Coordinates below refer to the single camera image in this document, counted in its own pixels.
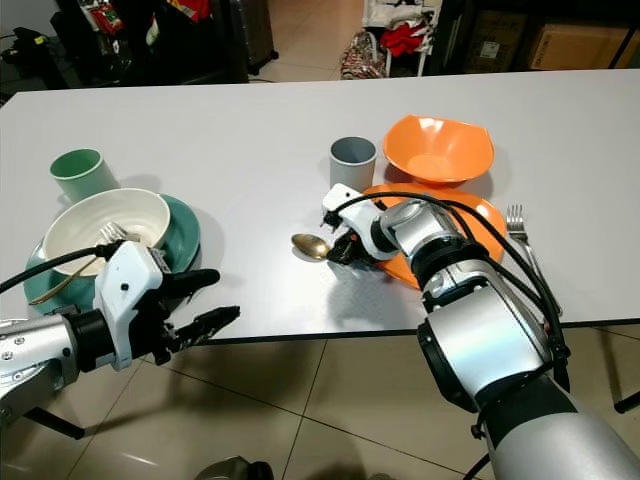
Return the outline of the grey robot foot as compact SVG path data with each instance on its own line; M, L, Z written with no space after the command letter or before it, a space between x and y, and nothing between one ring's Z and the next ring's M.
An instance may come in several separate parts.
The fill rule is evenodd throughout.
M193 480L275 480L275 477L268 462L250 462L236 456L202 468Z

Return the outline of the gold spoon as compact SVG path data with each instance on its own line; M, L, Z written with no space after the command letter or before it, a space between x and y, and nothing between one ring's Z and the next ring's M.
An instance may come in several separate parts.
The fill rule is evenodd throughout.
M315 259L319 261L328 260L332 247L324 238L314 236L314 234L297 233L291 237L291 243L301 255L307 259Z
M73 282L73 280L76 280L77 278L79 278L79 276L82 275L84 270L90 269L92 265L95 265L96 262L97 260L88 261L86 265L81 266L81 268L74 271L72 275L69 275L67 276L67 278L61 280L61 282L59 284L56 284L54 288L51 288L50 291L46 291L44 294L41 294L40 297L36 297L35 300L29 301L28 305L29 306L42 305L42 303L45 303L51 300L51 298L56 296L56 294L59 294L61 291L64 291L64 289L67 288L68 285Z

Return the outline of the dark cardboard box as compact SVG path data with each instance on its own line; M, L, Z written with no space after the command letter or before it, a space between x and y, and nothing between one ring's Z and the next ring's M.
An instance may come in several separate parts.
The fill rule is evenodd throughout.
M463 59L467 74L502 73L511 68L529 15L480 10Z

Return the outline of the black table leg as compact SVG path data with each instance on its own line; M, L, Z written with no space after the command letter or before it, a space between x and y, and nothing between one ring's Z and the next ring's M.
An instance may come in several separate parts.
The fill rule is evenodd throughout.
M618 399L613 406L614 411L617 413L627 413L630 410L635 410L636 407L640 407L640 390L637 390L636 393L632 393L631 396Z
M73 422L63 419L55 413L45 410L40 406L19 406L15 407L14 411L20 413L23 419L28 419L40 426L44 426L46 429L55 431L64 436L69 436L70 439L79 440L86 436L87 431L81 428Z

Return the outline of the red cloth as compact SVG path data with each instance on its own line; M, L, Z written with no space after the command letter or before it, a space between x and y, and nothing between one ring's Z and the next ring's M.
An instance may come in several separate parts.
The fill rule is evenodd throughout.
M392 58L398 58L419 50L429 31L428 20L396 20L384 29L379 42Z

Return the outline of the green cup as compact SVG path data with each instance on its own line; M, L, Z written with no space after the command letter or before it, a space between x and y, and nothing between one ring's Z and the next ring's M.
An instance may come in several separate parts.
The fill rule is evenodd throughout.
M84 198L120 187L105 156L92 148L77 148L56 157L50 164L49 173L67 196L69 204L78 204Z

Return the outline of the orange bowl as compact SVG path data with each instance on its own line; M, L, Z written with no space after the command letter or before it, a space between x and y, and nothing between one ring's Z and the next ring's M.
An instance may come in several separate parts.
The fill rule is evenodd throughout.
M388 183L461 186L489 173L497 147L480 125L410 114L384 134L381 155Z

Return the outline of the red white package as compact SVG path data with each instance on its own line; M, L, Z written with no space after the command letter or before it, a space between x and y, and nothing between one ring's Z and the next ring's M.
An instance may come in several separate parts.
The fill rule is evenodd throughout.
M116 13L110 0L78 0L78 3L92 31L114 36L124 29L123 19Z

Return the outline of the grey cup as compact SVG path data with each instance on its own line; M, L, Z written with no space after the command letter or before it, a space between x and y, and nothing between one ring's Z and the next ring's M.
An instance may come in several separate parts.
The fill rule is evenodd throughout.
M362 137L344 137L329 148L330 186L347 186L364 192L374 182L378 148Z

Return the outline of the teal plate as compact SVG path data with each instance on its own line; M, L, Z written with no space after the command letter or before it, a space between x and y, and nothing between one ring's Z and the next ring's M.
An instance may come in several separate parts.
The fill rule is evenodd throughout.
M160 239L159 244L152 248L163 253L165 264L168 265L170 271L183 273L183 271L192 269L197 252L200 251L200 224L198 224L198 219L191 207L170 195L160 196L163 196L166 204L170 207L169 228L166 230L165 236ZM35 268L35 266L49 260L42 253L42 243L38 243L32 255L28 257L26 266L28 269ZM42 273L24 280L23 289L24 293L26 293L27 302L35 300L36 297L40 297L46 291L50 291L61 280L72 275L74 271L86 265L90 260L97 260L97 262L90 269L84 270L82 275L73 280L64 291L56 294L51 300L41 303L41 305L31 306L42 315L50 314L50 312L68 305L77 306L81 311L90 310L93 307L93 298L95 298L96 275L106 265L104 259L97 259L95 256L65 262L61 266L42 271Z

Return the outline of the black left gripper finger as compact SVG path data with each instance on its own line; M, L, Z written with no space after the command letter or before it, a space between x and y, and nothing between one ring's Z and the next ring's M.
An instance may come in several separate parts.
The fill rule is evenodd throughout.
M193 346L206 346L221 329L237 320L239 315L239 306L218 307L197 315L191 323L173 330L168 339L168 349L170 352L179 352Z
M170 271L163 275L160 296L168 300L182 300L182 298L191 297L202 288L219 283L220 279L219 270L211 268Z

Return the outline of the light cardboard box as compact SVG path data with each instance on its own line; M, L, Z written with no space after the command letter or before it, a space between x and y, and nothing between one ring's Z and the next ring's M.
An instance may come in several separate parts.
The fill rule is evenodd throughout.
M534 70L605 69L627 32L625 26L545 23L532 42L527 63Z

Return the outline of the white rack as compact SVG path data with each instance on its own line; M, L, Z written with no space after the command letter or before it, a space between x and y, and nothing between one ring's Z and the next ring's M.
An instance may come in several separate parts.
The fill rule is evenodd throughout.
M411 70L416 77L428 73L428 60L433 55L436 31L442 18L444 0L364 0L362 13L362 27L365 32L374 33L379 37L390 23L396 20L428 20L430 31L419 50L412 54L392 58L389 52L381 46L387 55L387 77L399 69Z

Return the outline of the silver fork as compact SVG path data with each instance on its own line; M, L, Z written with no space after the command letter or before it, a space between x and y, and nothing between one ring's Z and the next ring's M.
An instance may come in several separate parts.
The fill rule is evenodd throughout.
M137 241L137 234L128 232L120 225L114 223L114 221L108 221L101 228L100 233L104 237L104 246L97 247L97 256L108 259L111 255L114 255L115 251L120 246L123 246L125 242Z
M561 316L563 314L562 307L559 306L554 294L550 292L549 284L547 283L547 279L545 279L543 270L541 270L538 257L536 257L534 248L532 248L529 242L529 232L527 232L527 228L525 227L524 207L520 204L513 204L509 206L506 212L506 225L509 238L524 250L525 259L529 262L531 269L534 270L536 279L538 279L539 282L541 282L541 285L543 285L544 300L549 303L549 306L553 307L554 317L556 317L556 320L561 320Z

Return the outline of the patterned bag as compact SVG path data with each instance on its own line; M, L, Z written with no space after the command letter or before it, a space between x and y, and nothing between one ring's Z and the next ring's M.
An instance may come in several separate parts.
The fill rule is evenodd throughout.
M340 78L379 79L387 77L387 55L381 50L378 37L371 32L353 36L340 60Z

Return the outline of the black suitcase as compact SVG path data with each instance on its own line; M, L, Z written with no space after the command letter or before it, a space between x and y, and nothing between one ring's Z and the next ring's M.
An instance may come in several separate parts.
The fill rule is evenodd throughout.
M279 58L271 28L269 0L227 0L233 37L244 45L248 73L259 76L271 60Z

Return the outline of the white bowl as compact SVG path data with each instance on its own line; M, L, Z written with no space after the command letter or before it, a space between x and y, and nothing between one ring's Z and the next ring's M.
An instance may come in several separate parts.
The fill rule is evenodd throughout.
M156 247L169 228L170 207L148 189L119 188L97 193L69 207L47 229L42 253L55 259L104 242L101 228L114 223L148 247Z

